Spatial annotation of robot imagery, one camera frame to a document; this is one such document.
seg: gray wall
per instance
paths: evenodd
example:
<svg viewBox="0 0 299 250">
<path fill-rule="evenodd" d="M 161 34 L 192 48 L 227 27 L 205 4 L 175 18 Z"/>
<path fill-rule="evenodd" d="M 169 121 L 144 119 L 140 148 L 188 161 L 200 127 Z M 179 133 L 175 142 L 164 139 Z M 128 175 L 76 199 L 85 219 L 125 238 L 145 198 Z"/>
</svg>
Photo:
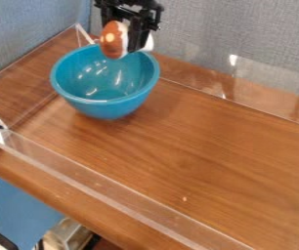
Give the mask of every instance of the gray wall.
<svg viewBox="0 0 299 250">
<path fill-rule="evenodd" d="M 167 9 L 161 31 L 155 35 L 161 54 L 299 93 L 299 81 L 288 78 L 287 82 L 287 77 L 281 78 L 285 70 L 299 74 L 299 1 L 159 2 Z M 96 8 L 92 8 L 90 30 L 100 31 Z M 245 58 L 247 63 L 239 66 L 247 68 L 231 66 L 229 55 Z M 267 70 L 275 74 L 265 76 Z"/>
<path fill-rule="evenodd" d="M 0 0 L 0 68 L 76 21 L 89 26 L 89 0 Z"/>
</svg>

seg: wooden surface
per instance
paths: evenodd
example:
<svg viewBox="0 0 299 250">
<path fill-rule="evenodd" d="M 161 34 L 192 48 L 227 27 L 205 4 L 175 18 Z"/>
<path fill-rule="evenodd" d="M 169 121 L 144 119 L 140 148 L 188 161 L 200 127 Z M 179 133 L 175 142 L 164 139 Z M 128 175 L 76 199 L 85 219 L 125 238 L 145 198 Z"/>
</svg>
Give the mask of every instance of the wooden surface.
<svg viewBox="0 0 299 250">
<path fill-rule="evenodd" d="M 76 37 L 65 38 L 22 67 L 65 52 Z M 172 65 L 175 75 L 192 74 L 159 59 L 164 77 Z M 228 84 L 223 74 L 213 79 Z M 124 119 L 90 119 L 57 98 L 16 130 L 256 249 L 299 249 L 297 124 L 160 80 Z M 122 248 L 185 248 L 2 151 L 0 176 Z"/>
</svg>

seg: teal bowl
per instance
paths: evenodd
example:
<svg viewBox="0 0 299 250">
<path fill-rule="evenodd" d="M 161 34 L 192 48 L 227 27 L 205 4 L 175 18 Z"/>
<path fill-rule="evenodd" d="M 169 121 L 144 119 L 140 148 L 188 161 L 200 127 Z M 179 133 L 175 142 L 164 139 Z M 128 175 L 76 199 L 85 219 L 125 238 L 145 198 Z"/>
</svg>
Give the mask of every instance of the teal bowl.
<svg viewBox="0 0 299 250">
<path fill-rule="evenodd" d="M 98 119 L 117 119 L 144 103 L 159 74 L 152 55 L 138 52 L 114 61 L 97 45 L 89 45 L 53 65 L 50 83 L 77 111 Z"/>
</svg>

